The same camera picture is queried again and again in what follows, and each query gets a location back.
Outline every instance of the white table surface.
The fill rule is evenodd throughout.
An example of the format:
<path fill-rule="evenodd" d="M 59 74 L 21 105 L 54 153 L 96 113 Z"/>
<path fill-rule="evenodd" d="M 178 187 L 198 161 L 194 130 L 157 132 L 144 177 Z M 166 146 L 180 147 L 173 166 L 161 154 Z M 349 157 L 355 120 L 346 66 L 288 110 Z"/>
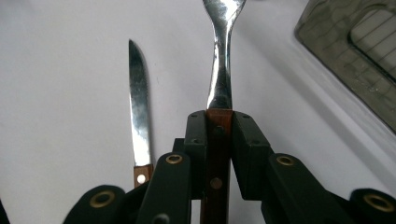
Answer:
<path fill-rule="evenodd" d="M 293 36 L 306 3 L 247 0 L 233 29 L 233 109 L 326 189 L 396 196 L 395 134 Z M 133 188 L 130 38 L 147 62 L 157 160 L 205 109 L 213 32 L 202 2 L 0 1 L 0 198 L 11 223 L 62 223 L 89 189 Z M 230 223 L 264 223 L 233 173 L 231 195 Z"/>

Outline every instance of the wooden handle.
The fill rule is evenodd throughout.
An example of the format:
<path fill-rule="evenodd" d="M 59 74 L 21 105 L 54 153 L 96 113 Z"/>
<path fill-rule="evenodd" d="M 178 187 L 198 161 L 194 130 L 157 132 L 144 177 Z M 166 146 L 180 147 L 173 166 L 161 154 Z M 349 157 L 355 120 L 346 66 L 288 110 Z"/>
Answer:
<path fill-rule="evenodd" d="M 154 167 L 152 164 L 145 166 L 134 167 L 134 187 L 137 188 L 140 185 L 148 182 L 152 177 Z"/>
<path fill-rule="evenodd" d="M 208 150 L 201 224 L 228 223 L 232 120 L 231 109 L 206 110 Z"/>

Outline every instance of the knife handle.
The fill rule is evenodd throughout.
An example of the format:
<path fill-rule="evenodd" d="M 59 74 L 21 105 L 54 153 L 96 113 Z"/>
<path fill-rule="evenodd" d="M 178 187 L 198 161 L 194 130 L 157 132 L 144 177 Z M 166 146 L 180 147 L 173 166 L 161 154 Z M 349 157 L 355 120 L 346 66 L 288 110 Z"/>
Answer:
<path fill-rule="evenodd" d="M 148 182 L 152 177 L 154 167 L 152 164 L 144 166 L 134 167 L 134 187 L 137 188 L 140 185 Z"/>

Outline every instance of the metal utensil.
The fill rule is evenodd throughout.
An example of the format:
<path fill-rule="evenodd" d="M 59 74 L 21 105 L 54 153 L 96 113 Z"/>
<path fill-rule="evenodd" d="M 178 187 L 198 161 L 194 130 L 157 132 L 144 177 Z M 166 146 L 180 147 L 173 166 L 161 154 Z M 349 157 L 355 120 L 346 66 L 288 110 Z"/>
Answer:
<path fill-rule="evenodd" d="M 153 165 L 150 157 L 146 69 L 140 50 L 132 40 L 129 41 L 129 87 L 134 146 L 134 186 L 138 187 L 150 180 Z"/>
<path fill-rule="evenodd" d="M 233 24 L 246 0 L 204 0 L 215 31 L 215 52 L 207 108 L 232 109 L 230 41 Z"/>
<path fill-rule="evenodd" d="M 205 196 L 201 223 L 228 223 L 233 103 L 230 41 L 233 24 L 246 0 L 204 0 L 215 31 L 212 79 L 205 112 L 207 143 Z"/>

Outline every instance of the knife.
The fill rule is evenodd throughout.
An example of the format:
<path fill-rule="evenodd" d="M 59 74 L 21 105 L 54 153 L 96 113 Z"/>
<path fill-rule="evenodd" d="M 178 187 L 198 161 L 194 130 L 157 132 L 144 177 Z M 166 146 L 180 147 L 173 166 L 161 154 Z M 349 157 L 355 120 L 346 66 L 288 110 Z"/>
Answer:
<path fill-rule="evenodd" d="M 134 147 L 134 186 L 138 187 L 151 179 L 153 165 L 150 157 L 146 68 L 142 54 L 132 40 L 129 40 L 129 89 Z"/>

